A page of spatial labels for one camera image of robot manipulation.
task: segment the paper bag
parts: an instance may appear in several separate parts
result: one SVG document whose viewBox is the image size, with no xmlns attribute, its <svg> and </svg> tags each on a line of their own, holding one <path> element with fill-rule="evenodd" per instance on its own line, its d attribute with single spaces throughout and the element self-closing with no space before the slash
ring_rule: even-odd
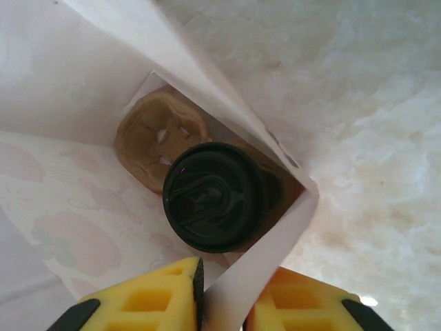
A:
<svg viewBox="0 0 441 331">
<path fill-rule="evenodd" d="M 0 203 L 76 296 L 199 254 L 176 238 L 159 198 L 114 154 L 120 122 L 161 86 L 178 90 L 304 186 L 283 219 L 210 289 L 209 322 L 232 314 L 226 323 L 236 327 L 309 224 L 315 183 L 155 2 L 18 0 L 1 7 L 0 130 L 15 133 L 0 134 L 2 192 L 10 200 Z M 208 284 L 236 259 L 203 256 Z M 226 299 L 234 292 L 242 301 Z"/>
</svg>

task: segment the black plastic lid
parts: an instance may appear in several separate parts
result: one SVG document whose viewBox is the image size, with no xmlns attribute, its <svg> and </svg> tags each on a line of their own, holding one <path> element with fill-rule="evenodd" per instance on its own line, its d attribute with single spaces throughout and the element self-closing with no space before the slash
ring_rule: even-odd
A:
<svg viewBox="0 0 441 331">
<path fill-rule="evenodd" d="M 165 214 L 177 235 L 204 252 L 229 252 L 259 230 L 268 210 L 267 184 L 254 161 L 227 143 L 183 153 L 165 178 Z"/>
</svg>

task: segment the white carpet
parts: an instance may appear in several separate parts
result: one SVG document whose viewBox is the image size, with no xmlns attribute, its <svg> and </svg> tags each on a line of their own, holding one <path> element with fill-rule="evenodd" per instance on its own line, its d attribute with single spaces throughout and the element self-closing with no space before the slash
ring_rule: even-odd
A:
<svg viewBox="0 0 441 331">
<path fill-rule="evenodd" d="M 286 265 L 441 330 L 441 1 L 158 2 L 318 182 Z"/>
</svg>

